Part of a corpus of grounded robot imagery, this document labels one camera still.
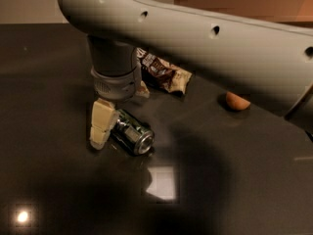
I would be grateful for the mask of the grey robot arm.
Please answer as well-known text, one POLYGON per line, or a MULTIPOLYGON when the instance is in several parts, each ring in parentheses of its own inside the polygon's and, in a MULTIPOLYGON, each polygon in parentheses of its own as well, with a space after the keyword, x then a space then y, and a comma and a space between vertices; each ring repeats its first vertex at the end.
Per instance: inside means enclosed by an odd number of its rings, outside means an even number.
POLYGON ((142 48, 313 133, 313 33, 153 0, 58 0, 86 33, 99 94, 132 97, 142 48))

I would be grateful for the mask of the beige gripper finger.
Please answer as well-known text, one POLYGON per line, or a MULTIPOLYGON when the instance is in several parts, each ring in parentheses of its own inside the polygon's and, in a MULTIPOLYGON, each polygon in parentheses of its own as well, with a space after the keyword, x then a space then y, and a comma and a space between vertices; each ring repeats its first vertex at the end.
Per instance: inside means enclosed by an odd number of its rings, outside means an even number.
POLYGON ((114 103, 97 99, 92 107, 90 144, 96 150, 104 148, 111 131, 115 126, 119 113, 114 103))
POLYGON ((137 88, 135 95, 144 98, 150 97, 150 91, 144 81, 140 82, 140 86, 137 88))

